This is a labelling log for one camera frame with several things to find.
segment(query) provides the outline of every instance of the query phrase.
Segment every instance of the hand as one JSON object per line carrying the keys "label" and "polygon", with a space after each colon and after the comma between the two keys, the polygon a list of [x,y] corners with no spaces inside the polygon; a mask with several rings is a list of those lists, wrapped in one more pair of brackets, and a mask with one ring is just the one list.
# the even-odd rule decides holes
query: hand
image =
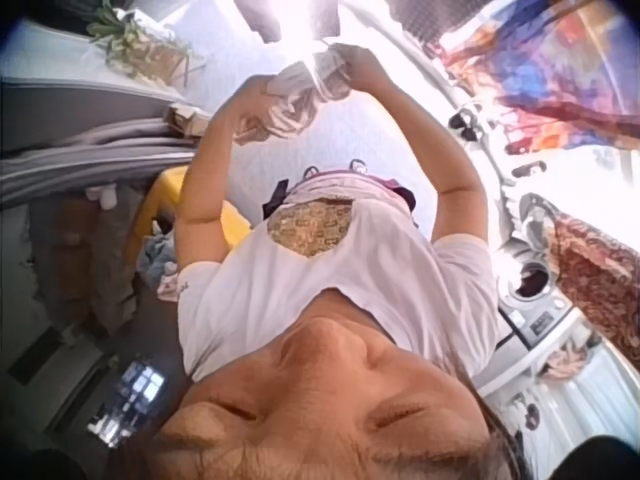
{"label": "hand", "polygon": [[331,48],[347,62],[347,73],[354,90],[375,96],[381,89],[392,84],[387,72],[371,50],[343,43],[336,43]]}
{"label": "hand", "polygon": [[249,77],[231,96],[225,107],[237,120],[243,117],[263,117],[278,101],[267,93],[267,85],[273,75]]}

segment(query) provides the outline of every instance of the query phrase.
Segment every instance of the woman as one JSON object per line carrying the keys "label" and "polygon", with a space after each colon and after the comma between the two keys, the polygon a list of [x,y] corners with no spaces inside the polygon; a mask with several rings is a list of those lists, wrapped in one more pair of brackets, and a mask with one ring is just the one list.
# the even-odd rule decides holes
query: woman
{"label": "woman", "polygon": [[368,50],[333,48],[437,190],[431,242],[401,196],[340,172],[298,185],[230,252],[220,215],[233,135],[273,101],[267,77],[245,82],[184,183],[179,328],[195,383],[148,455],[153,478],[520,478],[468,382],[497,341],[480,179]]}

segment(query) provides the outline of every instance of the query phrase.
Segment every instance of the yellow object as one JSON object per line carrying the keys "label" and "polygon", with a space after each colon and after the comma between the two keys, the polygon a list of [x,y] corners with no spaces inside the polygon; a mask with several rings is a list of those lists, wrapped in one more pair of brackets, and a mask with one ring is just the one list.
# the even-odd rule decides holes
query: yellow object
{"label": "yellow object", "polygon": [[[144,202],[142,202],[142,205],[138,209],[136,219],[129,232],[129,238],[125,245],[125,259],[127,263],[135,263],[144,237],[152,233],[151,222],[153,218],[161,212],[170,215],[175,214],[187,168],[188,167],[184,166],[165,170],[154,182]],[[221,221],[222,231],[231,248],[244,240],[251,231],[249,222],[227,201],[224,202],[222,207]]]}

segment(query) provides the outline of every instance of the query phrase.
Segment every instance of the white t-shirt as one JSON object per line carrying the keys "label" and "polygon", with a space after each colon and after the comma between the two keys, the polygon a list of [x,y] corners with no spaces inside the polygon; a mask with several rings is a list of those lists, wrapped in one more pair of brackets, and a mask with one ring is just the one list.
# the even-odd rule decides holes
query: white t-shirt
{"label": "white t-shirt", "polygon": [[369,312],[398,347],[436,363],[452,350],[470,376],[498,341],[487,245],[463,234],[432,245],[399,196],[350,174],[297,187],[222,264],[189,265],[178,283],[180,343],[194,381],[265,346],[329,288]]}

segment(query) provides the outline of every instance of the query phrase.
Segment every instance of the potted plant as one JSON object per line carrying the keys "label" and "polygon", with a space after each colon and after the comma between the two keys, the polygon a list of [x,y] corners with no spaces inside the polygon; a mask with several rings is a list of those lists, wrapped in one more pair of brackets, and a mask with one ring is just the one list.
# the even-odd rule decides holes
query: potted plant
{"label": "potted plant", "polygon": [[96,11],[97,21],[87,26],[94,43],[106,51],[107,65],[116,67],[132,78],[169,85],[178,69],[189,70],[190,48],[172,35],[145,28],[136,12],[114,10],[103,0]]}

